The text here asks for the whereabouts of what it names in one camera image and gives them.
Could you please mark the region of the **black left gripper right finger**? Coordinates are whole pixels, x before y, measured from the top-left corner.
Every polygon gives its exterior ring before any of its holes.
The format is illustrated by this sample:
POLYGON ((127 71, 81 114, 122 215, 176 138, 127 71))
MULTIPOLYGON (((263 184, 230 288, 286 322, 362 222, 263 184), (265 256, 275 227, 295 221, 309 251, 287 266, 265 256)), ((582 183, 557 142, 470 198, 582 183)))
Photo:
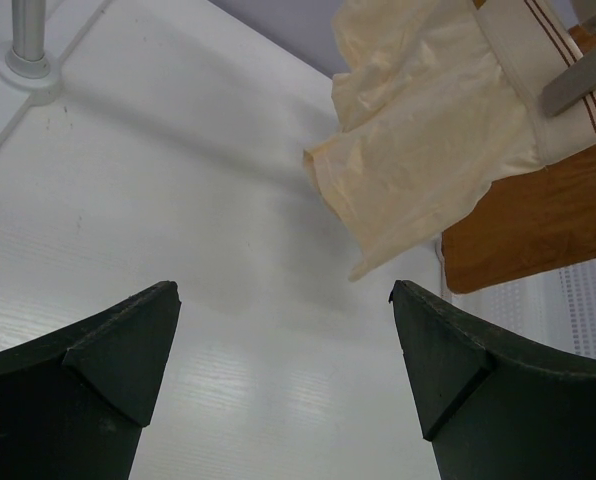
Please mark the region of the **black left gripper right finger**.
POLYGON ((596 479, 596 360, 468 314, 411 281, 390 301, 444 479, 596 479))

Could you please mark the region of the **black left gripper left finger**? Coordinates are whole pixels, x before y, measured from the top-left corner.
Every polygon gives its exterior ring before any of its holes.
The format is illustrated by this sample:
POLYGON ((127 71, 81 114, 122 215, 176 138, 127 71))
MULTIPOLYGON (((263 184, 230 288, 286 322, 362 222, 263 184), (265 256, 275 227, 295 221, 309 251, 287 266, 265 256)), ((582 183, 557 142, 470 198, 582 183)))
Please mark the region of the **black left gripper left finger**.
POLYGON ((0 351, 0 479, 128 478, 180 308, 162 281, 0 351))

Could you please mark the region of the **brown underwear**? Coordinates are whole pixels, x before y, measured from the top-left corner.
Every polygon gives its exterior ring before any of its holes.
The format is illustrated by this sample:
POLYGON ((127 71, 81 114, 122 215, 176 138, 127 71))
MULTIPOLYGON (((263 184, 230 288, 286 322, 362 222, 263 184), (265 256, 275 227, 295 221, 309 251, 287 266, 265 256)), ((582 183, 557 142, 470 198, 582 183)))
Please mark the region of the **brown underwear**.
POLYGON ((596 89, 558 117, 545 85, 582 51, 543 1, 488 1, 470 14, 523 115, 494 181, 469 215, 445 230, 447 287, 466 294, 596 258, 596 89))

